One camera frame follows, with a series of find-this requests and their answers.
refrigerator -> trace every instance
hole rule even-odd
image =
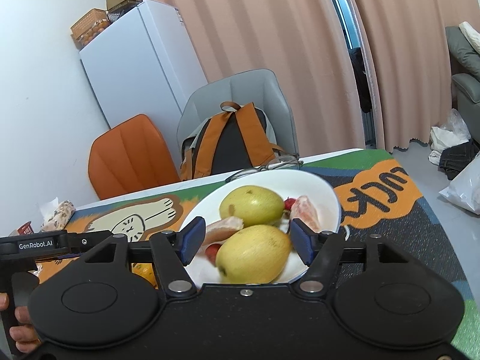
[[[179,11],[143,0],[85,46],[80,59],[110,128],[147,115],[179,168],[179,120],[190,95],[207,84]]]

gray tile floor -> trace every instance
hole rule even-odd
[[[429,145],[412,141],[408,150],[395,149],[393,157],[412,177],[440,220],[480,307],[480,216],[451,204],[438,194],[450,182],[445,173],[429,162],[429,154]]]

silver bolt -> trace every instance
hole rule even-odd
[[[323,284],[316,280],[307,280],[300,283],[300,290],[313,294],[314,292],[323,290]]]
[[[241,289],[240,295],[242,296],[252,296],[254,292],[251,289]]]
[[[169,284],[169,290],[173,292],[187,292],[191,289],[191,283],[186,280],[175,280]]]

chair backrest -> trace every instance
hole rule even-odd
[[[240,105],[253,102],[267,115],[277,144],[287,153],[298,153],[297,132],[292,110],[277,77],[268,69],[249,70],[212,82],[197,89],[188,99],[177,130],[178,146],[207,118],[221,112],[220,104],[232,101]]]
[[[100,199],[179,181],[169,149],[146,115],[137,115],[92,144],[88,176]]]

finger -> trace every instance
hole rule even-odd
[[[26,306],[17,307],[15,309],[15,317],[20,323],[32,323]]]
[[[17,342],[30,342],[38,339],[32,325],[12,326],[10,336]]]
[[[32,342],[17,342],[16,346],[20,352],[30,353],[40,346],[40,341],[37,340]]]
[[[0,311],[8,308],[8,295],[6,293],[0,293]]]

